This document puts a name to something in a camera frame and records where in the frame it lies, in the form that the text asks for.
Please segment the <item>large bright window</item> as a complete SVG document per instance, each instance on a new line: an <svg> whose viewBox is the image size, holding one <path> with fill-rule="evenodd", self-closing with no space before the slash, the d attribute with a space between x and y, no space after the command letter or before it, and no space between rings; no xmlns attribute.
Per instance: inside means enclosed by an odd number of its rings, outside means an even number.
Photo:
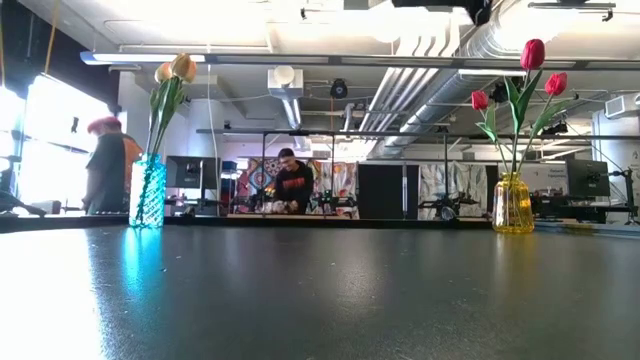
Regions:
<svg viewBox="0 0 640 360"><path fill-rule="evenodd" d="M96 145L86 128L108 113L103 101L48 75L36 76L25 98L0 87L0 172L11 172L9 191L27 204L79 208Z"/></svg>

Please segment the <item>black partition panel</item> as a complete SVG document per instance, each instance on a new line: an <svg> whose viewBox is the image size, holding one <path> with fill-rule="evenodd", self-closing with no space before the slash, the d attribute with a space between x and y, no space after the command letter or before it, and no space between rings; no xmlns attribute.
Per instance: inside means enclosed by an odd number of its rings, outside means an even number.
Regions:
<svg viewBox="0 0 640 360"><path fill-rule="evenodd" d="M358 165L359 217L365 220L418 218L417 165Z"/></svg>

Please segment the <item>person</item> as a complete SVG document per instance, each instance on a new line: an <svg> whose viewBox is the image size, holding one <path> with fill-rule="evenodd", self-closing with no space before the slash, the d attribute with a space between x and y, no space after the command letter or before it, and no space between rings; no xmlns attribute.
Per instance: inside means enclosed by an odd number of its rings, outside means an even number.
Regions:
<svg viewBox="0 0 640 360"><path fill-rule="evenodd" d="M305 214L313 191L313 172L295 157L291 148L281 149L278 160L280 170L275 180L274 210L279 214Z"/></svg>
<svg viewBox="0 0 640 360"><path fill-rule="evenodd" d="M142 148L122 132L122 123L114 116L91 122L87 131L97 138L97 145L86 165L84 209L88 215L127 213L132 168Z"/></svg>

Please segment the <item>silver spiral ventilation duct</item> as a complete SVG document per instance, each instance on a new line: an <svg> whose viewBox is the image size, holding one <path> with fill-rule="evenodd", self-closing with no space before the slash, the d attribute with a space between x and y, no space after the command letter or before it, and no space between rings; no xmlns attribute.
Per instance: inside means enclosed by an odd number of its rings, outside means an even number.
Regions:
<svg viewBox="0 0 640 360"><path fill-rule="evenodd" d="M515 45L507 45L499 39L499 32L510 28L524 0L499 0L491 21L474 30L459 46L456 55L466 58L505 58L514 56ZM418 139L417 134L430 131L435 124L461 107L476 89L489 82L484 75L460 75L458 70L442 69L428 83L424 95L410 112L399 132L402 136L388 136L380 140L370 153L373 157L399 157L403 150Z"/></svg>

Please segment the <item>red artificial tulip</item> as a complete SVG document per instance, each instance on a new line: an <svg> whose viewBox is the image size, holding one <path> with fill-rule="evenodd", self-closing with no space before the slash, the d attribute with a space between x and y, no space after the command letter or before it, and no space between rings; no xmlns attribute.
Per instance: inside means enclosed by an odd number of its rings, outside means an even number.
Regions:
<svg viewBox="0 0 640 360"><path fill-rule="evenodd" d="M514 130L513 155L508 175L509 180L515 179L517 166L516 146L519 139L519 132L524 122L531 96L541 78L541 67L545 61L545 56L545 43L540 39L529 40L525 44L520 57L521 68L526 71L522 88L519 89L511 78L504 78Z"/></svg>
<svg viewBox="0 0 640 360"><path fill-rule="evenodd" d="M508 100L511 107L514 139L513 145L516 146L519 140L519 132L524 123L526 112L529 106L529 102L532 94L535 92L543 71L540 70L535 77L524 84L523 89L518 89L513 83L512 79L506 77L504 82L507 89ZM552 100L555 97L560 96L567 87L568 76L566 73L554 73L552 74L545 84L545 92L548 98L545 102L542 112L536 118L533 123L531 131L529 133L529 141L525 148L528 151L533 139L541 132L541 130L547 126L550 120L560 111L565 110L567 106L572 102L572 99L565 99L557 103L553 103Z"/></svg>
<svg viewBox="0 0 640 360"><path fill-rule="evenodd" d="M472 108L479 112L484 121L476 123L476 126L489 138L489 140L498 149L501 157L501 162L504 167L507 167L506 158L498 137L496 129L496 107L493 102L489 100L488 95L481 90L473 91L471 93L471 105Z"/></svg>

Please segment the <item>black computer monitor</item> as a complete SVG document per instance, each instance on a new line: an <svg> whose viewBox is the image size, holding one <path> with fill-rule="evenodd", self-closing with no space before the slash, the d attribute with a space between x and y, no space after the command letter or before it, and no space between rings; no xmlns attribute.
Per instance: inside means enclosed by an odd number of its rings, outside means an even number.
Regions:
<svg viewBox="0 0 640 360"><path fill-rule="evenodd" d="M568 193L574 197L609 197L606 162L570 159L566 161Z"/></svg>
<svg viewBox="0 0 640 360"><path fill-rule="evenodd" d="M168 156L166 159L169 188L214 190L217 188L221 161L213 157Z"/></svg>

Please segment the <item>white LED light bar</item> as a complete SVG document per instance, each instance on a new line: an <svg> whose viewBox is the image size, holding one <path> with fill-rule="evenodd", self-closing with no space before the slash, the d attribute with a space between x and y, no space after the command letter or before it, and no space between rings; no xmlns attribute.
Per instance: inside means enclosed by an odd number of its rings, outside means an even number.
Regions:
<svg viewBox="0 0 640 360"><path fill-rule="evenodd" d="M87 65L165 63L172 62L176 58L176 54L160 53L94 53L89 51L80 53L80 59Z"/></svg>

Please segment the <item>colourful patterned curtain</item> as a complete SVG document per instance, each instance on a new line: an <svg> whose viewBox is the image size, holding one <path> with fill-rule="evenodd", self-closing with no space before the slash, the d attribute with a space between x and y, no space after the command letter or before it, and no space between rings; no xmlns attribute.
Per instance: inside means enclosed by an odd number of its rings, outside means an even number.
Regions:
<svg viewBox="0 0 640 360"><path fill-rule="evenodd" d="M339 213L356 213L357 164L331 163L328 159L302 159L313 173L313 191L306 213L321 215L329 212L328 205L320 204L320 197L332 192L334 197L351 198L351 205L342 205ZM281 166L274 157L249 158L248 168L237 179L236 194L232 200L233 213L259 213L262 211L262 191L266 190L266 202L270 204L275 195L276 175Z"/></svg>

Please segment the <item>white patterned curtain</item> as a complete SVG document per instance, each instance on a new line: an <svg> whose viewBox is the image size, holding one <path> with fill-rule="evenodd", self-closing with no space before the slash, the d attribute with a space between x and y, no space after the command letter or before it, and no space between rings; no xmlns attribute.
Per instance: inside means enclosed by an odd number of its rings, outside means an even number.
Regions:
<svg viewBox="0 0 640 360"><path fill-rule="evenodd" d="M445 189L457 216L479 218L488 214L488 177L485 165L450 162L419 166L418 204L420 220L439 218L437 201L442 202Z"/></svg>

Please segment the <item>yellow glass vase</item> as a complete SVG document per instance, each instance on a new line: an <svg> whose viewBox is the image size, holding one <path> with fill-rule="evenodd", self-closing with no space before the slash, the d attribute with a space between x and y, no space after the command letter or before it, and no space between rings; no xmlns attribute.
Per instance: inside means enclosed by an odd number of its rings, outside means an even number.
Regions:
<svg viewBox="0 0 640 360"><path fill-rule="evenodd" d="M534 230L529 188L518 173L502 173L494 187L492 227L498 233L510 234Z"/></svg>

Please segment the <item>grey overhead frame bar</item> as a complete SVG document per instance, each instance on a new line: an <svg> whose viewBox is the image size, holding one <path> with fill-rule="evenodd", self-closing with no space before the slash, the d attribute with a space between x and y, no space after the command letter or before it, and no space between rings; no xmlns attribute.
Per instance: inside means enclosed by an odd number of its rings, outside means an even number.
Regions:
<svg viewBox="0 0 640 360"><path fill-rule="evenodd" d="M518 70L517 59L463 58L463 57L402 57L374 55L284 55L284 54L195 54L197 63L211 65L300 65L300 66L355 66L399 67L473 70ZM640 60L547 60L546 70L567 71L640 71Z"/></svg>

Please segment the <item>blue textured glass vase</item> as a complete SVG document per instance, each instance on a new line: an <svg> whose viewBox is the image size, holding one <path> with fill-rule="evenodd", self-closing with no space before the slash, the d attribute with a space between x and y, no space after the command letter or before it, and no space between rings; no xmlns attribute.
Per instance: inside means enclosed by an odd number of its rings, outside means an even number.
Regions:
<svg viewBox="0 0 640 360"><path fill-rule="evenodd" d="M129 225L161 228L165 217L167 167L159 154L144 154L133 163Z"/></svg>

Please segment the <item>black ceiling rail fixture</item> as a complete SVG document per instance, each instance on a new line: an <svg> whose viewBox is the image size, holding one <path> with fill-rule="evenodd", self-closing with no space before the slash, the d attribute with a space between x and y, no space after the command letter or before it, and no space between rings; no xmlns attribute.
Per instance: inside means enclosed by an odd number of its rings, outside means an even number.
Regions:
<svg viewBox="0 0 640 360"><path fill-rule="evenodd" d="M613 10L617 7L617 4L614 2L592 2L591 0L553 0L548 2L529 2L527 7L539 10L601 12L603 13L601 21L608 22L613 18Z"/></svg>

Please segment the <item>black horizontal rack bar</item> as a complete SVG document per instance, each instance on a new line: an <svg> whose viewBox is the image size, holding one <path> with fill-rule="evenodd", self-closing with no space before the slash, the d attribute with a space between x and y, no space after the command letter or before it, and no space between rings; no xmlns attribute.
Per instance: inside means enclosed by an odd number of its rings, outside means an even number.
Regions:
<svg viewBox="0 0 640 360"><path fill-rule="evenodd" d="M287 135L291 137L329 136L362 137L371 139L387 138L463 138L470 140L489 140L485 133L422 133L422 132L377 132L377 131L330 131L330 130L282 130L282 129L197 129L196 134L215 135ZM603 140L603 141L640 141L640 135L537 135L539 140Z"/></svg>

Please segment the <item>cream artificial tulip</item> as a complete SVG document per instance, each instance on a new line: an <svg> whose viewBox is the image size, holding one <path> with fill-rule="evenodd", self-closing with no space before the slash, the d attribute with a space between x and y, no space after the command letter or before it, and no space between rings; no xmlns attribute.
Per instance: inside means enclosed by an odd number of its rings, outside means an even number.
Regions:
<svg viewBox="0 0 640 360"><path fill-rule="evenodd" d="M178 107L185 101L187 95L185 84L193 82L196 75L196 62L189 54L181 53L170 63L171 78L162 85L158 84L159 101L157 108L157 122L152 138L152 150L149 154L157 154L166 130Z"/></svg>
<svg viewBox="0 0 640 360"><path fill-rule="evenodd" d="M156 69L154 74L154 79L159 85L162 85L165 81L169 80L170 78L171 78L171 71L170 71L169 62L163 63ZM150 153L152 150L153 132L157 122L158 101L159 101L159 90L156 88L153 88L151 90L150 98L149 98L150 115L149 115L149 135L148 135L147 144L146 144L147 153Z"/></svg>

